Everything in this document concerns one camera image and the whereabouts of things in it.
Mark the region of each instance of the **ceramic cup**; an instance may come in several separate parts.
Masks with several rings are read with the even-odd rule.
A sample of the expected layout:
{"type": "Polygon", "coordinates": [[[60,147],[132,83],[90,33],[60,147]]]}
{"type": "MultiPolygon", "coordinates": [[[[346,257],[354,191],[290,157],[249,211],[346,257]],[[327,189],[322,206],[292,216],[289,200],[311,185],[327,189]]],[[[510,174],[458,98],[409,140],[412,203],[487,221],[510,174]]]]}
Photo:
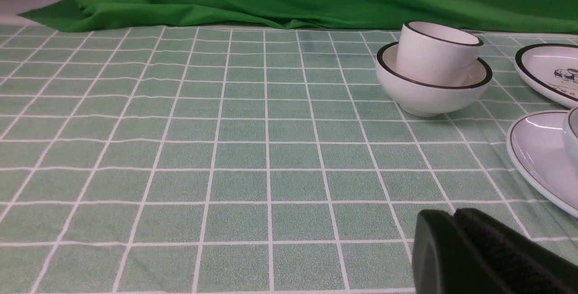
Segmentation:
{"type": "Polygon", "coordinates": [[[407,22],[399,37],[397,72],[439,86],[460,86],[479,57],[483,41],[456,28],[407,22]]]}
{"type": "Polygon", "coordinates": [[[562,141],[572,165],[578,168],[578,107],[570,110],[564,117],[562,141]]]}

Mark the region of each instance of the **white saucer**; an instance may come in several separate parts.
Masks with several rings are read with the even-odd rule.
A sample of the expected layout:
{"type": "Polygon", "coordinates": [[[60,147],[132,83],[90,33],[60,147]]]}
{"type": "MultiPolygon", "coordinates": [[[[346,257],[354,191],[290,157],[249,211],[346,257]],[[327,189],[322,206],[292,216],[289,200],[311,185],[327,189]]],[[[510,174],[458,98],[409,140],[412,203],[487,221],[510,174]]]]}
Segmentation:
{"type": "Polygon", "coordinates": [[[578,107],[578,46],[544,43],[516,53],[518,75],[543,96],[578,107]]]}
{"type": "Polygon", "coordinates": [[[531,113],[512,124],[506,136],[514,166],[539,193],[578,218],[578,169],[562,143],[566,111],[531,113]]]}

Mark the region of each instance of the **ceramic bowl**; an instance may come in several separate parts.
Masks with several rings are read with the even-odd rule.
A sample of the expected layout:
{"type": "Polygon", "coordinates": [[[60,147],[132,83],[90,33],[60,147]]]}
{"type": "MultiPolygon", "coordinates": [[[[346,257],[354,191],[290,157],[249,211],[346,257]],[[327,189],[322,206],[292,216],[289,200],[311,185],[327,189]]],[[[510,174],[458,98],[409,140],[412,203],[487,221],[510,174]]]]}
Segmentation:
{"type": "Polygon", "coordinates": [[[413,80],[461,86],[483,41],[462,30],[430,22],[407,22],[399,37],[397,72],[413,80]]]}
{"type": "Polygon", "coordinates": [[[492,80],[491,68],[482,59],[477,59],[461,86],[419,82],[397,72],[397,51],[397,42],[379,49],[376,74],[386,93],[404,111],[418,117],[434,117],[463,109],[479,99],[492,80]]]}
{"type": "Polygon", "coordinates": [[[578,107],[570,110],[564,118],[562,141],[568,158],[578,168],[578,107]]]}

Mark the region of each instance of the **white grid line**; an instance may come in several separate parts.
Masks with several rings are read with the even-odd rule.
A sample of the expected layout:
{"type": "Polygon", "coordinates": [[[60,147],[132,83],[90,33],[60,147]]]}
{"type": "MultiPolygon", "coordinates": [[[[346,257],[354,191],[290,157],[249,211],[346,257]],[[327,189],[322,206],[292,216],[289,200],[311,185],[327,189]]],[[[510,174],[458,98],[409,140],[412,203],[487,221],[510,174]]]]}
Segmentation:
{"type": "MultiPolygon", "coordinates": [[[[460,136],[462,139],[465,139],[464,133],[460,130],[460,128],[458,128],[458,126],[454,123],[454,121],[452,121],[450,119],[450,123],[452,124],[452,126],[454,126],[456,128],[456,130],[458,131],[458,133],[460,133],[460,136]]],[[[514,220],[516,221],[516,223],[518,224],[518,226],[520,226],[520,229],[522,230],[522,232],[524,233],[524,236],[526,237],[530,237],[530,234],[528,233],[528,230],[526,230],[526,227],[524,226],[524,224],[522,224],[522,221],[520,221],[520,218],[518,218],[518,216],[516,215],[516,213],[514,212],[514,209],[512,209],[512,206],[510,205],[510,203],[506,200],[506,197],[503,195],[502,191],[500,190],[500,188],[498,187],[498,185],[496,184],[496,182],[494,181],[494,179],[491,177],[491,175],[488,173],[488,171],[484,168],[483,164],[481,164],[480,159],[478,158],[477,155],[475,155],[474,150],[471,148],[471,146],[469,144],[466,143],[466,146],[468,146],[468,150],[471,153],[471,155],[473,156],[473,158],[475,159],[475,162],[477,163],[477,165],[483,170],[485,177],[489,180],[489,182],[491,183],[492,187],[494,188],[494,190],[496,191],[496,193],[498,194],[498,196],[500,197],[500,199],[502,199],[502,201],[504,202],[504,204],[506,204],[506,207],[508,208],[508,211],[512,214],[512,217],[514,218],[514,220]]]]}
{"type": "Polygon", "coordinates": [[[429,164],[429,160],[428,160],[427,156],[425,156],[425,153],[423,152],[423,149],[421,148],[421,144],[418,143],[417,137],[415,136],[415,133],[413,132],[413,129],[411,128],[411,125],[405,120],[405,112],[402,111],[402,109],[401,109],[401,107],[399,107],[398,103],[396,103],[396,108],[398,109],[399,115],[405,121],[405,125],[406,125],[407,129],[409,130],[411,137],[413,138],[413,142],[417,146],[417,150],[419,151],[421,158],[425,162],[425,166],[428,168],[428,171],[431,174],[431,176],[433,177],[433,180],[435,181],[436,185],[438,186],[440,193],[442,194],[443,198],[445,199],[447,205],[450,207],[452,212],[455,212],[456,208],[454,207],[454,204],[452,204],[452,202],[448,198],[446,191],[443,189],[442,184],[440,183],[440,181],[438,179],[438,176],[435,174],[435,171],[433,170],[431,164],[429,164]]]}
{"type": "MultiPolygon", "coordinates": [[[[128,35],[128,33],[130,33],[130,30],[131,30],[131,29],[128,29],[128,30],[126,31],[126,35],[128,35]]],[[[114,56],[114,52],[110,55],[109,60],[112,59],[113,56],[114,56]]],[[[133,88],[133,90],[132,90],[132,95],[134,95],[134,93],[136,92],[136,89],[138,88],[139,82],[137,82],[136,85],[134,86],[134,88],[133,88]]],[[[128,105],[130,104],[130,102],[131,102],[131,99],[129,99],[129,100],[126,102],[126,104],[124,105],[124,108],[122,109],[122,112],[120,113],[120,117],[122,117],[122,116],[124,115],[124,113],[126,112],[126,109],[128,109],[128,105]]],[[[117,119],[117,121],[116,121],[116,123],[115,123],[115,125],[114,125],[114,127],[113,127],[113,129],[112,129],[112,131],[110,132],[110,135],[109,135],[109,137],[108,137],[108,140],[112,140],[112,138],[114,137],[114,133],[116,132],[116,130],[117,130],[117,128],[118,128],[118,125],[120,125],[120,122],[121,122],[121,119],[117,119]]],[[[86,193],[86,189],[88,188],[88,186],[89,186],[89,184],[90,184],[90,181],[92,180],[92,178],[93,178],[94,175],[95,175],[95,172],[96,172],[95,168],[97,168],[97,167],[99,166],[99,164],[101,163],[101,161],[103,160],[103,157],[104,157],[104,155],[105,155],[105,152],[106,152],[107,149],[108,149],[108,145],[109,145],[108,143],[104,145],[103,149],[101,150],[101,152],[100,152],[100,154],[99,154],[99,156],[98,156],[98,158],[97,158],[97,161],[94,163],[94,169],[93,169],[93,170],[91,171],[91,173],[89,174],[89,177],[87,178],[87,180],[86,180],[86,182],[85,182],[85,184],[84,184],[84,187],[82,187],[82,189],[81,189],[81,191],[80,191],[80,193],[79,193],[79,195],[78,195],[78,198],[77,198],[77,203],[78,203],[78,201],[80,201],[80,200],[82,199],[82,197],[83,197],[84,194],[86,193]]],[[[55,245],[52,247],[52,250],[50,251],[49,255],[46,257],[45,263],[42,265],[42,270],[41,270],[40,274],[38,275],[36,281],[35,281],[34,284],[33,284],[33,287],[32,287],[32,289],[31,289],[31,293],[34,294],[34,293],[37,291],[38,286],[40,285],[40,283],[41,283],[41,281],[42,281],[42,278],[44,277],[46,271],[48,270],[48,267],[49,267],[49,265],[50,265],[50,261],[51,261],[52,257],[54,256],[54,253],[56,252],[56,249],[58,248],[58,243],[59,243],[60,241],[62,241],[62,237],[64,237],[64,234],[65,234],[66,231],[68,230],[68,226],[70,225],[70,222],[71,222],[71,220],[72,220],[72,217],[74,216],[76,210],[78,209],[78,206],[79,206],[78,204],[75,204],[75,205],[72,207],[72,209],[71,209],[71,211],[70,211],[70,214],[68,215],[68,218],[66,218],[66,221],[64,222],[64,226],[62,227],[62,231],[60,232],[60,234],[59,234],[58,237],[56,238],[56,243],[55,243],[55,245]]]]}
{"type": "MultiPolygon", "coordinates": [[[[295,31],[295,36],[297,37],[297,41],[299,41],[299,33],[298,31],[295,31]]],[[[299,51],[301,52],[301,43],[298,43],[299,45],[299,51]]],[[[311,101],[311,96],[309,94],[309,86],[307,84],[307,74],[305,73],[305,63],[303,62],[303,55],[300,54],[299,55],[300,59],[301,59],[301,67],[302,67],[302,72],[303,72],[303,79],[305,80],[305,91],[307,92],[307,99],[309,100],[309,113],[311,115],[311,120],[312,120],[312,124],[313,124],[313,133],[315,135],[315,142],[317,143],[317,155],[319,158],[319,163],[321,165],[322,168],[322,177],[323,177],[323,185],[325,188],[325,192],[326,192],[326,196],[327,196],[327,201],[329,202],[328,206],[329,206],[329,213],[331,216],[331,225],[333,227],[333,233],[334,233],[334,237],[336,241],[339,241],[339,230],[337,228],[337,220],[335,219],[335,212],[333,209],[333,204],[332,204],[332,200],[331,200],[331,193],[329,190],[329,184],[327,181],[327,173],[326,173],[326,167],[325,167],[325,163],[323,160],[323,154],[322,154],[322,147],[321,144],[319,144],[319,133],[317,130],[317,124],[315,122],[315,113],[313,111],[313,104],[311,101]]],[[[349,290],[349,278],[347,277],[347,270],[345,269],[345,260],[343,259],[343,249],[341,248],[341,245],[338,244],[337,246],[337,253],[338,253],[338,257],[339,257],[339,266],[341,268],[341,277],[343,278],[343,285],[345,287],[345,290],[349,290]]]]}
{"type": "MultiPolygon", "coordinates": [[[[450,200],[452,203],[466,204],[503,204],[503,203],[548,203],[547,199],[505,199],[505,200],[467,200],[456,199],[450,200]]],[[[63,201],[63,200],[33,200],[17,201],[14,206],[26,205],[97,205],[97,204],[121,204],[121,205],[204,205],[205,201],[126,201],[126,200],[81,200],[81,201],[63,201]]],[[[264,205],[269,201],[259,200],[239,200],[239,201],[209,201],[210,205],[264,205]]],[[[306,204],[328,204],[326,200],[272,200],[274,205],[306,205],[306,204]]],[[[332,200],[334,204],[444,204],[446,200],[332,200]]],[[[7,205],[9,202],[0,201],[0,205],[7,205]]]]}
{"type": "MultiPolygon", "coordinates": [[[[578,241],[578,237],[536,237],[529,238],[533,242],[564,242],[578,241]]],[[[274,245],[287,244],[389,244],[389,243],[413,243],[412,238],[397,238],[384,240],[275,240],[274,245]]],[[[269,241],[211,241],[203,242],[203,245],[268,245],[269,241]]],[[[21,248],[21,247],[48,247],[55,245],[56,242],[22,242],[22,243],[0,243],[0,248],[21,248]]],[[[87,247],[127,247],[128,243],[122,242],[81,242],[81,241],[60,241],[58,245],[85,245],[87,247]]],[[[136,242],[130,244],[131,247],[192,247],[200,245],[200,242],[136,242]]]]}
{"type": "MultiPolygon", "coordinates": [[[[81,45],[86,42],[88,39],[88,37],[86,37],[84,39],[84,41],[82,41],[81,45]]],[[[74,53],[70,54],[70,56],[68,57],[68,59],[72,58],[72,56],[74,56],[74,53]]],[[[64,68],[65,64],[62,64],[62,66],[60,66],[60,68],[54,73],[54,76],[56,76],[56,74],[58,74],[58,72],[64,68]]],[[[50,84],[50,81],[46,82],[42,88],[38,91],[38,94],[41,94],[42,92],[44,92],[45,88],[48,86],[48,84],[50,84]]],[[[2,135],[0,135],[0,140],[4,140],[4,137],[6,137],[6,134],[8,134],[8,132],[12,129],[12,127],[14,127],[14,125],[16,125],[16,123],[18,122],[18,120],[21,118],[21,115],[23,113],[25,113],[25,111],[28,109],[28,107],[30,105],[32,105],[36,99],[37,96],[35,96],[20,112],[20,115],[16,116],[14,118],[14,120],[10,123],[10,125],[8,125],[8,127],[6,127],[6,130],[2,133],[2,135]]],[[[11,203],[16,202],[16,200],[18,199],[18,197],[20,197],[20,194],[22,193],[22,191],[24,190],[24,188],[26,187],[26,185],[29,183],[30,179],[32,179],[35,171],[40,167],[40,165],[42,164],[44,158],[46,157],[46,154],[48,154],[50,148],[52,148],[52,146],[54,145],[54,143],[56,142],[56,139],[60,136],[60,134],[62,133],[62,130],[64,130],[64,128],[66,127],[66,124],[68,123],[68,121],[70,121],[70,117],[74,114],[74,112],[76,111],[76,109],[78,109],[78,107],[80,107],[80,103],[82,102],[82,100],[80,100],[78,102],[78,104],[76,105],[76,107],[74,108],[74,110],[70,113],[70,115],[66,118],[66,120],[62,123],[62,126],[60,126],[59,130],[56,132],[56,135],[54,135],[54,137],[52,138],[52,140],[49,140],[49,144],[46,146],[46,148],[44,148],[43,152],[41,153],[41,155],[39,156],[39,158],[37,159],[36,164],[34,165],[34,167],[32,168],[32,170],[30,171],[30,173],[28,174],[28,176],[26,177],[26,179],[22,182],[22,185],[19,187],[18,191],[16,191],[16,193],[14,194],[14,196],[12,197],[11,203]]],[[[12,207],[12,205],[8,205],[6,206],[6,208],[4,209],[4,211],[2,212],[2,214],[0,214],[0,223],[4,220],[4,218],[6,217],[6,215],[8,214],[8,212],[10,211],[10,208],[12,207]]]]}
{"type": "MultiPolygon", "coordinates": [[[[516,65],[516,62],[514,61],[514,59],[512,59],[511,57],[508,57],[508,55],[506,55],[506,53],[504,53],[504,51],[502,51],[502,49],[500,49],[500,47],[494,45],[494,43],[491,41],[491,39],[488,39],[488,38],[486,37],[486,40],[487,40],[491,45],[493,45],[494,47],[496,47],[496,49],[498,49],[498,51],[499,51],[500,53],[502,53],[502,55],[504,55],[504,57],[508,58],[514,65],[516,65]]],[[[512,102],[514,102],[515,104],[517,104],[518,107],[520,107],[520,109],[522,109],[522,111],[524,111],[525,114],[528,114],[528,111],[524,108],[524,106],[522,106],[520,103],[518,103],[518,101],[510,94],[510,92],[508,92],[508,91],[506,90],[506,88],[504,88],[504,87],[500,84],[500,82],[499,82],[496,78],[493,78],[493,80],[494,80],[494,83],[496,83],[500,88],[502,88],[502,90],[512,99],[512,102]]]]}
{"type": "MultiPolygon", "coordinates": [[[[329,35],[329,39],[332,41],[331,45],[334,49],[335,57],[337,58],[337,64],[339,66],[341,78],[343,79],[343,83],[345,84],[345,88],[347,89],[347,94],[349,96],[349,100],[351,102],[351,105],[353,105],[353,111],[355,111],[355,117],[357,118],[357,121],[359,123],[359,127],[361,129],[361,134],[363,135],[363,139],[364,139],[364,144],[367,146],[367,150],[369,152],[369,156],[371,158],[371,162],[372,162],[373,167],[376,171],[376,174],[378,175],[378,180],[379,180],[380,186],[382,187],[383,194],[384,194],[384,196],[386,196],[386,199],[388,201],[391,201],[390,194],[389,194],[389,191],[387,189],[386,183],[383,180],[382,173],[379,171],[378,162],[376,161],[375,156],[373,154],[373,150],[371,148],[369,138],[367,137],[367,134],[365,133],[365,128],[363,126],[363,123],[361,122],[361,118],[359,117],[359,111],[357,111],[357,106],[355,105],[355,101],[353,101],[353,96],[351,95],[351,90],[349,89],[349,86],[347,84],[347,80],[345,78],[345,73],[343,73],[343,69],[341,67],[341,60],[339,59],[339,56],[337,56],[337,49],[335,48],[335,44],[333,43],[333,37],[331,36],[331,33],[327,33],[327,34],[329,35]]],[[[391,203],[388,206],[390,208],[390,212],[392,213],[392,218],[394,220],[394,224],[396,224],[396,229],[399,233],[399,236],[401,237],[402,240],[404,240],[405,239],[405,233],[403,232],[403,228],[401,227],[401,224],[399,223],[399,219],[397,217],[396,210],[394,209],[394,207],[391,203]]],[[[405,250],[407,253],[407,259],[409,259],[409,261],[411,263],[411,249],[409,248],[409,244],[407,244],[407,242],[404,242],[403,246],[405,247],[405,250]]]]}
{"type": "MultiPolygon", "coordinates": [[[[199,33],[199,29],[197,28],[197,29],[196,29],[196,32],[195,32],[195,37],[196,37],[196,35],[197,35],[198,33],[199,33]]],[[[195,46],[195,41],[196,41],[196,40],[193,40],[193,41],[192,41],[191,49],[195,46]]],[[[139,221],[140,221],[140,217],[141,217],[142,212],[143,212],[143,210],[144,210],[144,208],[145,208],[145,206],[144,206],[145,204],[144,204],[144,203],[146,203],[147,197],[148,197],[148,195],[149,195],[150,187],[151,187],[151,185],[153,184],[153,178],[154,178],[155,172],[156,172],[156,170],[157,170],[158,163],[159,163],[159,161],[160,161],[160,159],[161,159],[161,153],[163,152],[163,146],[164,146],[164,144],[165,144],[165,140],[167,139],[167,134],[168,134],[168,132],[169,132],[169,127],[170,127],[170,125],[171,125],[171,119],[172,119],[172,117],[173,117],[173,113],[175,112],[175,108],[176,108],[176,105],[177,105],[177,100],[178,100],[178,98],[179,98],[179,94],[180,94],[180,92],[181,92],[182,83],[184,82],[185,76],[186,76],[186,68],[185,68],[185,70],[182,72],[182,77],[181,77],[181,80],[180,80],[179,88],[177,88],[177,93],[176,93],[175,101],[173,101],[173,104],[172,104],[172,106],[171,106],[171,112],[169,113],[169,117],[168,117],[168,119],[167,119],[167,123],[165,124],[165,129],[163,130],[163,136],[161,137],[161,141],[160,141],[160,144],[159,144],[158,149],[157,149],[157,154],[156,154],[156,156],[155,156],[155,158],[154,158],[153,168],[152,168],[152,170],[151,170],[151,172],[150,172],[150,174],[149,174],[149,180],[147,181],[147,184],[146,184],[144,193],[143,193],[143,195],[142,195],[141,203],[140,203],[140,205],[139,205],[139,209],[138,209],[138,211],[136,212],[136,217],[135,217],[135,220],[134,220],[134,222],[133,222],[133,224],[132,224],[131,232],[130,232],[130,235],[129,235],[129,238],[128,238],[128,245],[126,246],[126,249],[124,250],[124,253],[122,254],[122,259],[121,259],[121,261],[120,261],[120,265],[119,265],[119,267],[118,267],[118,271],[117,271],[117,273],[116,273],[116,277],[114,278],[114,284],[113,284],[113,288],[112,288],[112,292],[114,292],[114,293],[118,291],[118,286],[120,285],[120,280],[121,280],[121,278],[122,278],[122,272],[124,271],[124,267],[125,267],[125,264],[126,264],[126,260],[128,259],[128,254],[130,253],[132,243],[134,242],[134,239],[135,239],[136,230],[137,230],[137,227],[138,227],[138,224],[139,224],[139,221]]]]}
{"type": "MultiPolygon", "coordinates": [[[[263,31],[263,52],[266,51],[266,33],[263,31]]],[[[269,105],[267,93],[267,56],[263,56],[264,96],[265,96],[265,141],[266,141],[266,178],[267,178],[267,237],[269,251],[269,290],[275,290],[275,269],[273,265],[273,207],[271,205],[271,159],[269,152],[269,105]]]]}
{"type": "MultiPolygon", "coordinates": [[[[18,171],[18,170],[68,170],[68,171],[102,171],[102,170],[131,170],[131,171],[151,171],[151,168],[142,167],[120,167],[120,166],[109,166],[109,167],[99,167],[93,168],[83,168],[83,167],[66,167],[66,166],[51,166],[51,167],[39,167],[37,169],[33,167],[5,167],[0,168],[0,171],[18,171]]],[[[210,168],[157,168],[157,171],[210,171],[210,168]]],[[[215,168],[215,171],[266,171],[266,168],[215,168]]],[[[321,171],[320,168],[271,168],[271,171],[321,171]]],[[[374,168],[326,168],[326,171],[341,171],[341,172],[370,172],[375,171],[374,168]]],[[[472,172],[472,171],[482,171],[479,168],[380,168],[382,172],[424,172],[424,171],[434,171],[434,172],[472,172]]],[[[486,168],[487,171],[515,171],[515,168],[486,168]]]]}
{"type": "MultiPolygon", "coordinates": [[[[2,115],[0,117],[29,117],[29,118],[66,118],[65,116],[55,116],[55,115],[2,115]]],[[[104,118],[118,118],[114,115],[73,115],[74,117],[104,117],[104,118]]],[[[148,119],[148,118],[167,118],[167,116],[124,116],[123,119],[148,119]]],[[[173,119],[182,120],[217,120],[216,117],[173,117],[173,119]]],[[[245,118],[245,117],[222,117],[221,120],[240,120],[240,121],[264,121],[264,118],[245,118]]],[[[269,121],[310,121],[310,118],[269,118],[269,121]]],[[[454,121],[508,121],[514,122],[512,119],[495,119],[495,118],[454,118],[454,121]]],[[[316,121],[357,121],[357,119],[326,119],[319,118],[316,121]]],[[[381,122],[404,122],[401,119],[361,119],[361,121],[381,121],[381,122]]],[[[428,119],[418,119],[418,120],[406,120],[407,122],[429,122],[429,121],[447,121],[446,119],[428,120],[428,119]]]]}
{"type": "MultiPolygon", "coordinates": [[[[231,39],[233,38],[233,31],[229,31],[229,45],[227,51],[231,51],[231,39]]],[[[221,98],[225,97],[225,86],[227,85],[227,71],[229,64],[229,55],[227,55],[227,59],[225,62],[225,72],[223,73],[223,87],[221,88],[221,98]]],[[[200,276],[200,259],[203,254],[203,241],[205,240],[205,232],[207,228],[207,217],[209,214],[209,200],[211,196],[211,187],[213,186],[213,177],[215,172],[215,164],[217,161],[217,141],[219,141],[219,129],[221,128],[221,115],[223,114],[223,102],[224,100],[221,99],[219,101],[219,112],[217,113],[217,126],[215,127],[215,138],[213,144],[213,154],[211,155],[211,166],[209,171],[209,181],[207,185],[207,193],[205,196],[205,207],[203,210],[203,219],[200,224],[200,235],[199,235],[199,246],[196,251],[196,262],[195,262],[195,271],[192,278],[192,294],[196,294],[197,288],[199,286],[199,276],[200,276]]]]}

